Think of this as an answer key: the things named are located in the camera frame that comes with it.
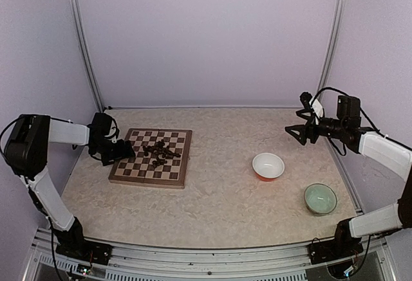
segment black mount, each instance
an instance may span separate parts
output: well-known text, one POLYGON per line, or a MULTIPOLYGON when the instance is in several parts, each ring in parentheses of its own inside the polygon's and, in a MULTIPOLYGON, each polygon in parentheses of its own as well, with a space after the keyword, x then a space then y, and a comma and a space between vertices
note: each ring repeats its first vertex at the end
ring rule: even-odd
POLYGON ((350 257, 355 253, 362 253, 363 247, 360 238, 353 238, 349 229, 350 219, 342 220, 335 230, 332 240, 312 242, 308 246, 310 262, 319 264, 339 258, 350 257))
POLYGON ((50 116, 22 114, 5 147, 14 174, 34 180, 47 164, 50 116))
POLYGON ((90 263, 109 263, 112 246, 84 239, 83 227, 77 218, 68 231, 53 230, 53 233, 59 241, 56 253, 90 263))

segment white bowl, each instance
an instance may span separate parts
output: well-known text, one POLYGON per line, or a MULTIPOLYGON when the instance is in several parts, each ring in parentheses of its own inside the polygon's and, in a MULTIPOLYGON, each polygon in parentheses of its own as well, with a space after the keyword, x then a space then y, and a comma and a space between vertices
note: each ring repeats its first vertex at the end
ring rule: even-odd
POLYGON ((282 159, 268 152, 258 154, 253 159, 252 166, 258 178, 263 181, 272 181, 283 174, 285 170, 282 159))

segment checkered squares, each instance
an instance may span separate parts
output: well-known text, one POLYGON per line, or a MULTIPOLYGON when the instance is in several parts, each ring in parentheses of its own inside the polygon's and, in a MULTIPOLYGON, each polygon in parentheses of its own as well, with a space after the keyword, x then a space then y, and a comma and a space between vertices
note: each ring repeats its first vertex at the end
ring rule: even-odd
POLYGON ((109 176, 111 182, 164 188, 184 188, 192 131, 130 129, 125 140, 132 143, 135 158, 117 161, 109 176), (168 159, 165 165, 154 168, 151 153, 144 155, 143 146, 153 146, 164 140, 180 158, 168 159))

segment bowl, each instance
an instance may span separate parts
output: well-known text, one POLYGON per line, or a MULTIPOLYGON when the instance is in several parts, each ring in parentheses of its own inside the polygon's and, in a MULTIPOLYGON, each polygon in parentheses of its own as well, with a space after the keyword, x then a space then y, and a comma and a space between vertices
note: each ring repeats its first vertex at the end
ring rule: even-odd
POLYGON ((260 180, 273 181, 283 174, 285 164, 275 154, 264 152, 258 154, 252 161, 253 169, 260 180))
POLYGON ((316 215, 327 215, 335 210, 337 197, 335 192, 322 183, 314 183, 304 191, 307 209, 316 215))

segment light green bowl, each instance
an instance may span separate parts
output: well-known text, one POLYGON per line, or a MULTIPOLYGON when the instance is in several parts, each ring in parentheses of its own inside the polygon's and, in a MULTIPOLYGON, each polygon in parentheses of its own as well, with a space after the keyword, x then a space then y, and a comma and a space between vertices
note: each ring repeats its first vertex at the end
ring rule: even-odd
POLYGON ((321 183, 314 183, 304 191, 306 207, 316 215, 327 215, 335 210, 337 197, 331 188, 321 183))

